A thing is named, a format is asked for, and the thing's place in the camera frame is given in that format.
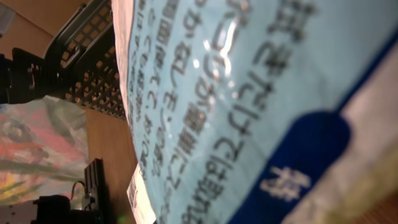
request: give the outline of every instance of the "plastic package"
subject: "plastic package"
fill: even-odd
[[[344,223],[396,189],[375,170],[397,162],[397,1],[129,4],[116,51],[158,223]]]

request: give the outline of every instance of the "wire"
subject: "wire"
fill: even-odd
[[[73,195],[75,194],[75,187],[76,187],[76,184],[81,184],[81,185],[83,186],[83,188],[86,190],[86,184],[85,184],[83,181],[81,181],[81,180],[76,181],[76,182],[73,184],[73,187],[72,187],[72,196],[70,197],[70,200],[73,199]]]

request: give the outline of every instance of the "black cable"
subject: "black cable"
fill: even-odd
[[[76,181],[76,182],[73,184],[73,187],[72,187],[72,196],[70,197],[70,200],[73,199],[73,195],[75,194],[75,187],[76,187],[76,184],[81,184],[81,185],[83,186],[83,188],[85,189],[85,192],[86,192],[86,184],[85,184],[83,181],[81,181],[81,180]]]

